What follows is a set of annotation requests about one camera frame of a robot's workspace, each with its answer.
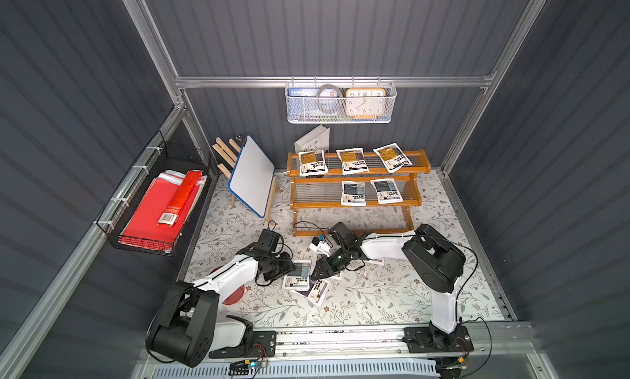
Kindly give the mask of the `yellow coffee bag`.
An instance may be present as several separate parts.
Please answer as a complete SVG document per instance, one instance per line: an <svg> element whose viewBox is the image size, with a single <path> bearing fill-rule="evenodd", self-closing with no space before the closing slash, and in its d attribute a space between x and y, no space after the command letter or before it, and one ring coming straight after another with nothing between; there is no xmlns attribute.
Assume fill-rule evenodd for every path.
<svg viewBox="0 0 630 379"><path fill-rule="evenodd" d="M301 177L316 177L328 173L323 150L300 152L298 156L300 160L299 174Z"/></svg>
<svg viewBox="0 0 630 379"><path fill-rule="evenodd" d="M369 172L362 148L338 149L336 153L341 161L343 175Z"/></svg>
<svg viewBox="0 0 630 379"><path fill-rule="evenodd" d="M397 173L400 169L412 166L413 163L397 143L387 144L373 150L381 159L385 169L390 174Z"/></svg>

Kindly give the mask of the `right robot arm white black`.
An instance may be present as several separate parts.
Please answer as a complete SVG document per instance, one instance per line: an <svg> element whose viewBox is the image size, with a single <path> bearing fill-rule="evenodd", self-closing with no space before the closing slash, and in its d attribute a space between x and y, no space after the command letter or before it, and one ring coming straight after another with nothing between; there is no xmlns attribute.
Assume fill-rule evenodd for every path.
<svg viewBox="0 0 630 379"><path fill-rule="evenodd" d="M374 259L406 259L431 290L432 314L429 324L432 335L453 337L462 324L458 299L466 283L465 254L433 226L420 225L402 234L364 233L351 231L338 222L330 236L339 249L318 259L312 272L314 280L322 280L346 270L353 261Z"/></svg>

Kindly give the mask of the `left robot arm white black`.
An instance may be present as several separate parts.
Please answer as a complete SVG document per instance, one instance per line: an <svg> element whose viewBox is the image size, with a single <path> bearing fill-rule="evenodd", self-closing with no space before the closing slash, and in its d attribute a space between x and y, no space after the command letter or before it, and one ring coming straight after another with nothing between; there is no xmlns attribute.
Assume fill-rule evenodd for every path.
<svg viewBox="0 0 630 379"><path fill-rule="evenodd" d="M228 297L262 277L265 285L291 272L292 254L284 237L272 230L240 249L231 261L193 282L176 282L152 318L144 338L150 357L162 364L198 366L206 357L247 358L254 352L254 326L229 315L218 321L218 310Z"/></svg>

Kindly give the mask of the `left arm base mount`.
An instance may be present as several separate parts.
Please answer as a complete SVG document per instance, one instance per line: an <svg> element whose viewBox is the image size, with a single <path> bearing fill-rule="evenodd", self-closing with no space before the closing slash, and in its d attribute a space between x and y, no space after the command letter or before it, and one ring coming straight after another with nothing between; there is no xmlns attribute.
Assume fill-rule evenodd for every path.
<svg viewBox="0 0 630 379"><path fill-rule="evenodd" d="M234 347L208 353L210 359L255 359L274 357L277 346L276 331L246 331L243 340Z"/></svg>

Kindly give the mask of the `blue coffee bag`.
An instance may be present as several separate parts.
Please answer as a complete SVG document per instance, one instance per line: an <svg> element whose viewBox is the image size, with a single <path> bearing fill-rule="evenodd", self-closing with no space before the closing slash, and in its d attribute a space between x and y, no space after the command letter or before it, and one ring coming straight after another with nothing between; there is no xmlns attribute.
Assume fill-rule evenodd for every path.
<svg viewBox="0 0 630 379"><path fill-rule="evenodd" d="M365 207L367 205L365 183L343 181L341 205L346 207Z"/></svg>
<svg viewBox="0 0 630 379"><path fill-rule="evenodd" d="M283 279L282 288L298 292L307 291L311 286L311 267L310 261L299 260L294 262L294 268Z"/></svg>
<svg viewBox="0 0 630 379"><path fill-rule="evenodd" d="M402 203L404 201L393 178L371 180L371 184L376 191L379 204Z"/></svg>

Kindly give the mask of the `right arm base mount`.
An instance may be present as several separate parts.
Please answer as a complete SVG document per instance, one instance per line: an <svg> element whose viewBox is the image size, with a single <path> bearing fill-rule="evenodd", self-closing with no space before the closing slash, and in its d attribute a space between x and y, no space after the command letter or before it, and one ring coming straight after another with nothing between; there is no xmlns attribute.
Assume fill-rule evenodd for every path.
<svg viewBox="0 0 630 379"><path fill-rule="evenodd" d="M404 328L401 339L411 354L474 351L469 331L463 324L456 325L452 333L441 331L432 323L427 326L408 326Z"/></svg>

